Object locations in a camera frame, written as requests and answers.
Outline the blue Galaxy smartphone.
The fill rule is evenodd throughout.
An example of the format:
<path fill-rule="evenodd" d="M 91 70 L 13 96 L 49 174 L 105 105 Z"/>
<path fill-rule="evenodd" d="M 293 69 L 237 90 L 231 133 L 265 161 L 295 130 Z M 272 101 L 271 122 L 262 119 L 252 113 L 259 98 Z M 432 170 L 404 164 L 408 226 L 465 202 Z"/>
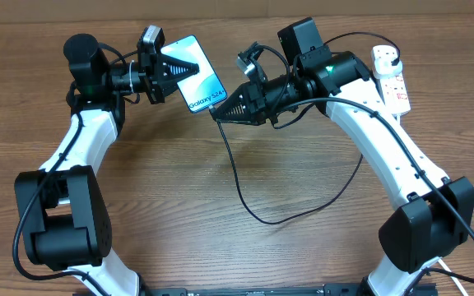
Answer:
<path fill-rule="evenodd" d="M 172 58 L 195 63 L 199 67 L 197 74 L 177 83 L 191 113 L 201 112 L 227 98 L 225 87 L 194 35 L 164 46 L 161 52 Z"/>

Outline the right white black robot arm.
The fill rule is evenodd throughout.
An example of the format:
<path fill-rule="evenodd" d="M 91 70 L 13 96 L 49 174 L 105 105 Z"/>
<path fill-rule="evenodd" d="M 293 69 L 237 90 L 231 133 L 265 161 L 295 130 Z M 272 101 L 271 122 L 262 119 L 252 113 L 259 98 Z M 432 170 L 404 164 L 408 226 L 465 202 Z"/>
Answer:
<path fill-rule="evenodd" d="M 248 81 L 211 109 L 218 124 L 275 123 L 287 111 L 318 109 L 355 143 L 383 184 L 393 214 L 379 229 L 384 255 L 355 286 L 359 295 L 430 295 L 424 275 L 474 238 L 474 187 L 430 161 L 388 108 L 382 86 L 349 51 L 334 53 L 312 18 L 278 32 L 286 74 L 270 80 L 259 64 L 261 44 L 238 56 Z"/>

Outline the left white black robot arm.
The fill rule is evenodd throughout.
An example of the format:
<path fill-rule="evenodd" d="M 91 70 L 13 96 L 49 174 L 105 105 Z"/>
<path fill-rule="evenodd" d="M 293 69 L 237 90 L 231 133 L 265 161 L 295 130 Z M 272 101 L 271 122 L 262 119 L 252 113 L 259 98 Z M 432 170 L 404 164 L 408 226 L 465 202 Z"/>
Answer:
<path fill-rule="evenodd" d="M 196 63 L 162 53 L 165 38 L 149 26 L 137 43 L 137 60 L 93 35 L 70 37 L 63 53 L 73 80 L 66 101 L 71 125 L 55 153 L 37 170 L 19 173 L 14 190 L 19 222 L 12 255 L 49 268 L 49 278 L 72 276 L 96 295 L 146 295 L 142 277 L 112 248 L 112 226 L 97 172 L 125 121 L 130 95 L 162 103 L 178 83 L 196 75 Z"/>

